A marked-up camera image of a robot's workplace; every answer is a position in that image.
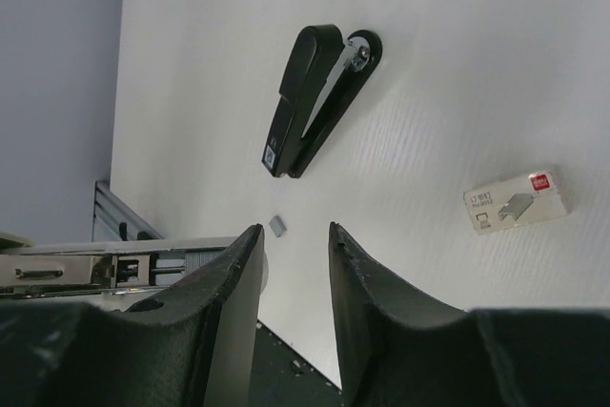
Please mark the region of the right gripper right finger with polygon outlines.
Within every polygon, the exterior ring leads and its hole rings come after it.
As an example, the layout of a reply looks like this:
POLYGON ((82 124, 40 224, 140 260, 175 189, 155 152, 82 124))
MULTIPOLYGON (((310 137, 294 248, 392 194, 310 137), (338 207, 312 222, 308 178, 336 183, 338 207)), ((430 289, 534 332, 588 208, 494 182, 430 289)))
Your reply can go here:
POLYGON ((335 341, 348 406, 605 406, 605 309, 462 311, 329 228, 335 341))

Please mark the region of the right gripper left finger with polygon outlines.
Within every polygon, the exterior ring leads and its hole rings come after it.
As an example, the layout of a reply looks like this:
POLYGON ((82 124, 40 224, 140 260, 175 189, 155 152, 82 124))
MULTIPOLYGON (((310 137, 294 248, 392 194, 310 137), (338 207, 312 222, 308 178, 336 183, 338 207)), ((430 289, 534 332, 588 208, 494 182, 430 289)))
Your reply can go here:
POLYGON ((84 301, 1 304, 5 406, 244 406, 264 231, 124 311, 84 301))

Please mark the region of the small grey staple strip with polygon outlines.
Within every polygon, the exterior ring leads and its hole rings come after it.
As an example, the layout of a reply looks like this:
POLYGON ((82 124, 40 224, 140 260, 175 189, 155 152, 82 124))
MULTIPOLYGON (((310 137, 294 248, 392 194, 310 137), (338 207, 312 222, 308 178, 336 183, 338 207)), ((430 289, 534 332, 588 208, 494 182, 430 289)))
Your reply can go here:
POLYGON ((287 232, 287 227, 279 215, 270 220, 269 226, 275 237, 281 237, 287 232))

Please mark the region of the black stapler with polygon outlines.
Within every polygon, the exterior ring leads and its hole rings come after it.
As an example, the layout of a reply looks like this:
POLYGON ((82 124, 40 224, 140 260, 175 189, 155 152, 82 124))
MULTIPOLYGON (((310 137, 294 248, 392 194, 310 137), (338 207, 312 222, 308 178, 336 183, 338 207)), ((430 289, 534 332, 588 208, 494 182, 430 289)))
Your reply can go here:
POLYGON ((261 162, 273 177, 299 178, 375 71, 373 31, 344 38, 332 24, 307 26, 293 45, 261 162))

